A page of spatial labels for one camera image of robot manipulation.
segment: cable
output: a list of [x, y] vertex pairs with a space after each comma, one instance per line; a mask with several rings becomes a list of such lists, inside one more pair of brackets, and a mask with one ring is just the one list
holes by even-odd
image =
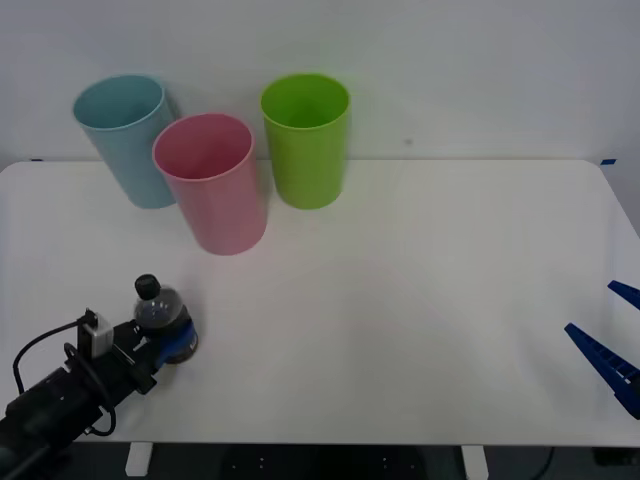
[[66, 325], [62, 325], [61, 327], [54, 328], [53, 330], [49, 330], [48, 332], [43, 333], [42, 335], [31, 340], [22, 348], [22, 350], [20, 350], [20, 352], [18, 352], [18, 355], [16, 355], [16, 359], [13, 361], [13, 376], [16, 379], [16, 384], [18, 385], [18, 392], [20, 393], [20, 395], [24, 393], [24, 385], [22, 384], [22, 378], [20, 377], [19, 364], [24, 354], [27, 353], [27, 351], [36, 343], [41, 342], [45, 338], [48, 338], [51, 335], [55, 335], [56, 333], [60, 333], [65, 330], [69, 330], [70, 328], [77, 327], [78, 325], [82, 325], [83, 323], [86, 323], [86, 320], [84, 320], [84, 318], [80, 318], [74, 322], [67, 323]]
[[544, 476], [544, 474], [547, 473], [547, 470], [549, 470], [549, 466], [551, 465], [551, 460], [553, 460], [553, 455], [555, 453], [556, 453], [556, 447], [551, 447], [551, 449], [549, 450], [549, 455], [547, 455], [547, 460], [544, 462], [544, 465], [538, 471], [538, 473], [536, 473], [533, 477], [531, 477], [531, 480], [540, 480]]
[[107, 388], [104, 386], [104, 383], [102, 383], [102, 380], [100, 380], [100, 377], [98, 377], [91, 365], [89, 365], [89, 363], [84, 358], [82, 358], [80, 354], [78, 354], [78, 350], [76, 350], [76, 347], [74, 347], [70, 343], [65, 343], [64, 353], [69, 360], [77, 362], [82, 370], [84, 370], [84, 373], [89, 376], [94, 386], [98, 389], [100, 397], [102, 398], [102, 406], [109, 413], [109, 430], [103, 432], [101, 430], [96, 430], [93, 427], [89, 427], [89, 433], [93, 433], [98, 437], [108, 437], [116, 429], [116, 409], [113, 406], [113, 402], [111, 401], [109, 392], [107, 392]]

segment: table surface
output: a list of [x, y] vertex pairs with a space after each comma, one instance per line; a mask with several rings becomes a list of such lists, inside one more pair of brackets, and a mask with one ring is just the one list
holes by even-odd
[[[606, 288], [640, 285], [640, 241], [596, 166], [351, 161], [315, 211], [270, 190], [262, 240], [219, 257], [176, 206], [131, 205], [101, 162], [8, 167], [0, 404], [22, 345], [85, 307], [129, 320], [152, 272], [183, 294], [200, 346], [121, 404], [111, 440], [640, 446], [563, 332], [640, 365], [640, 312]], [[25, 384], [73, 338], [34, 348]]]

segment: bottle cap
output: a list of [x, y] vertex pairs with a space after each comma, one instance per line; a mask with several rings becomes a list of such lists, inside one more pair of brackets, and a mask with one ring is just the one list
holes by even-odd
[[150, 273], [140, 275], [135, 283], [136, 292], [142, 300], [151, 300], [160, 293], [160, 282]]

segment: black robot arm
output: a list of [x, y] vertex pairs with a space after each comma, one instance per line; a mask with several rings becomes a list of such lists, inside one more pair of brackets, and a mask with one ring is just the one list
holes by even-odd
[[[78, 347], [65, 344], [67, 361], [12, 401], [0, 421], [0, 478], [30, 478], [82, 433], [109, 435], [115, 406], [134, 391], [146, 394], [167, 360], [193, 349], [190, 318], [154, 331], [131, 320], [111, 329], [87, 310], [78, 321]], [[106, 431], [92, 425], [110, 416]]]

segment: plastic cup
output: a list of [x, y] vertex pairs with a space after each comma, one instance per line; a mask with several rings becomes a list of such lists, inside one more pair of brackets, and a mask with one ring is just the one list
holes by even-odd
[[141, 75], [107, 78], [78, 96], [73, 115], [131, 203], [175, 203], [151, 158], [153, 141], [175, 120], [162, 85]]
[[156, 139], [153, 160], [202, 248], [234, 255], [262, 238], [255, 139], [240, 120], [221, 113], [178, 120]]
[[319, 74], [276, 80], [262, 94], [276, 189], [289, 205], [321, 208], [342, 192], [349, 92]]

